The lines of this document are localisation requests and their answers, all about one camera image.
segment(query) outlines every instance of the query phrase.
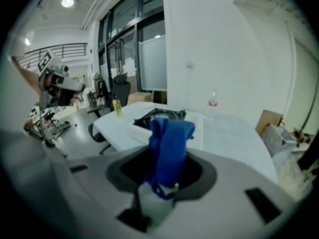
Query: ceiling light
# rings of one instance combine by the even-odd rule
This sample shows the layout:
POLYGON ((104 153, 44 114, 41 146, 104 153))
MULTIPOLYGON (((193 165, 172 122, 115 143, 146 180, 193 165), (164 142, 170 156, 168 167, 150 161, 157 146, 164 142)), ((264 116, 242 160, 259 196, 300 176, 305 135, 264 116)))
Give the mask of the ceiling light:
POLYGON ((63 7, 71 7, 74 4, 74 0, 62 0, 63 7))

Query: white wall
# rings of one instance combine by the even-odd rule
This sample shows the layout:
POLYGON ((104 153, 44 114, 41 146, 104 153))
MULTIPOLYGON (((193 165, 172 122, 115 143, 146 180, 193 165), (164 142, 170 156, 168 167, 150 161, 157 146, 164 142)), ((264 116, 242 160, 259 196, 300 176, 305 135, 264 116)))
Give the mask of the white wall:
POLYGON ((284 113, 289 106, 291 36, 283 20, 232 2, 164 0, 167 100, 202 111, 217 88, 217 110, 255 127, 263 109, 284 113))
POLYGON ((38 30, 30 41, 29 49, 35 50, 47 46, 66 43, 88 42, 87 30, 80 30, 79 27, 57 27, 38 30))

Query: plastic water bottle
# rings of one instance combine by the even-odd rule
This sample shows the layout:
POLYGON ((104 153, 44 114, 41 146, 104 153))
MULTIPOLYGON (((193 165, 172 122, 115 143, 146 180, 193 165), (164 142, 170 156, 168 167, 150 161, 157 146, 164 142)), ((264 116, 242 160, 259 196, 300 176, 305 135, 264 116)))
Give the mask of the plastic water bottle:
POLYGON ((206 109, 206 118, 209 121, 213 120, 217 105, 218 105, 218 91, 217 91, 217 89, 213 89, 213 91, 208 99, 208 104, 207 104, 207 109, 206 109))

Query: white door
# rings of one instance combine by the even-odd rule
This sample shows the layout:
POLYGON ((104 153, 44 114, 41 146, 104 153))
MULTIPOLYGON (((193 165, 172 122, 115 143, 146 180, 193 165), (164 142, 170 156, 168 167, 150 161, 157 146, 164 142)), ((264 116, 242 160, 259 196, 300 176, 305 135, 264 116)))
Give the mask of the white door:
POLYGON ((285 116, 285 128, 292 132, 304 125, 316 94, 318 63, 296 42, 297 75, 291 105, 285 116))

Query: gray bin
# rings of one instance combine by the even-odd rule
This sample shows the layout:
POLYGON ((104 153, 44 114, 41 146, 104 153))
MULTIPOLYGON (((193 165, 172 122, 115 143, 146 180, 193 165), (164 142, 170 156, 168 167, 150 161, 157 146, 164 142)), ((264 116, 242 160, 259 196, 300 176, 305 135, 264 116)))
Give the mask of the gray bin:
POLYGON ((266 127, 262 140, 264 141, 276 168, 288 159, 289 155, 297 146, 297 142, 287 130, 275 125, 266 127))

